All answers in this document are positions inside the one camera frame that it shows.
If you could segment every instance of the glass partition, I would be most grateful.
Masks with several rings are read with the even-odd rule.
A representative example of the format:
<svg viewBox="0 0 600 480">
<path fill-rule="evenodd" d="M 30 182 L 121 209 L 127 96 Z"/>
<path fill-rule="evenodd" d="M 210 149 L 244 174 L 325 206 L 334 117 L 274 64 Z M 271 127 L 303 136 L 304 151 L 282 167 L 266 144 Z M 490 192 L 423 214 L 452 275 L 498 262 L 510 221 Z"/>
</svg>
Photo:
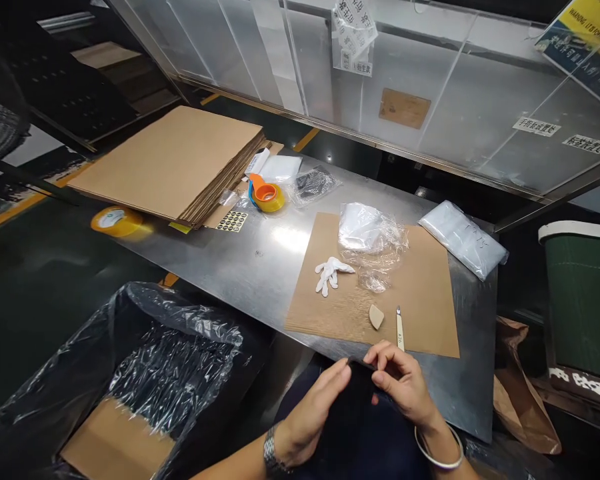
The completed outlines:
<svg viewBox="0 0 600 480">
<path fill-rule="evenodd" d="M 600 163 L 600 37 L 434 2 L 122 2 L 178 75 L 370 141 L 537 195 Z"/>
</svg>

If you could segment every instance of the silver watch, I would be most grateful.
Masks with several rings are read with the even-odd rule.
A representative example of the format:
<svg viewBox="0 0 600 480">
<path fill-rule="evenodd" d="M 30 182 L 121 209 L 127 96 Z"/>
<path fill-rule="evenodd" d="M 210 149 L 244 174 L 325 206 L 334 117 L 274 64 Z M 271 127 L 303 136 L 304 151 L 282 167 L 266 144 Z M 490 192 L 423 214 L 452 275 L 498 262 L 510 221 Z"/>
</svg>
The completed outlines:
<svg viewBox="0 0 600 480">
<path fill-rule="evenodd" d="M 292 472 L 282 462 L 275 457 L 275 446 L 273 444 L 273 434 L 278 428 L 278 423 L 272 426 L 267 432 L 265 439 L 265 467 L 267 469 L 267 478 L 280 478 Z"/>
</svg>

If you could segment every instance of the metal table surface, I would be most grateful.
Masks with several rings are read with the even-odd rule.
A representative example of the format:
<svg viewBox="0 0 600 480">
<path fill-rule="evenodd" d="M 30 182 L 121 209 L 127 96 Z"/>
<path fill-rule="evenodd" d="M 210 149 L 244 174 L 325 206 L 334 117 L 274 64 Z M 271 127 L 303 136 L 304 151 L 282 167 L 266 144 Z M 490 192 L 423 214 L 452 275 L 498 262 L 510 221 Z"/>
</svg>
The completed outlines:
<svg viewBox="0 0 600 480">
<path fill-rule="evenodd" d="M 298 155 L 283 150 L 284 155 Z M 303 157 L 301 171 L 317 164 Z M 358 174 L 325 165 L 342 186 L 303 209 L 279 217 L 251 211 L 239 233 L 201 228 L 184 235 L 146 215 L 153 233 L 141 241 L 117 241 L 253 318 L 332 358 L 361 359 L 369 346 L 285 330 L 285 320 L 316 212 L 339 213 L 340 204 L 361 202 L 414 225 L 435 203 Z M 483 228 L 490 224 L 478 222 Z M 412 352 L 431 396 L 452 425 L 491 441 L 497 272 L 486 282 L 449 254 L 460 359 Z"/>
</svg>

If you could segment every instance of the trash bin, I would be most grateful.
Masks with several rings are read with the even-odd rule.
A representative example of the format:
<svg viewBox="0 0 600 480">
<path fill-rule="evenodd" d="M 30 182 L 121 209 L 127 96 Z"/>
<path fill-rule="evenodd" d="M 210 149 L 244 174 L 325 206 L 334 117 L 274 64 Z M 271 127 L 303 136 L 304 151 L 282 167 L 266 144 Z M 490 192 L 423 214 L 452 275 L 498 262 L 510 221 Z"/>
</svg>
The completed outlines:
<svg viewBox="0 0 600 480">
<path fill-rule="evenodd" d="M 558 221 L 538 238 L 547 254 L 555 362 L 600 376 L 600 225 Z"/>
<path fill-rule="evenodd" d="M 103 398 L 173 443 L 153 478 L 206 467 L 273 332 L 195 301 L 152 283 L 120 288 L 0 408 L 0 478 L 83 478 L 60 452 Z"/>
</svg>

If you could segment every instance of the yellow tape roll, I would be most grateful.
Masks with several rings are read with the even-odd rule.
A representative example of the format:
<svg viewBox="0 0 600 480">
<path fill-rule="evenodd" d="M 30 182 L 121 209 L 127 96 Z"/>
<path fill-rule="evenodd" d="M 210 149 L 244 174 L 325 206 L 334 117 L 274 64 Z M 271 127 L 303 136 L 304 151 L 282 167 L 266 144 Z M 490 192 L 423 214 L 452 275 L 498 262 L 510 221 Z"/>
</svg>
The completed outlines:
<svg viewBox="0 0 600 480">
<path fill-rule="evenodd" d="M 265 213 L 278 211 L 285 204 L 285 196 L 283 195 L 282 190 L 280 190 L 280 187 L 278 187 L 278 185 L 275 183 L 272 183 L 271 185 L 275 187 L 276 191 L 275 198 L 273 200 L 261 201 L 255 197 L 253 198 L 255 204 Z"/>
<path fill-rule="evenodd" d="M 142 216 L 126 207 L 108 207 L 91 220 L 93 230 L 112 237 L 126 237 L 142 226 Z"/>
</svg>

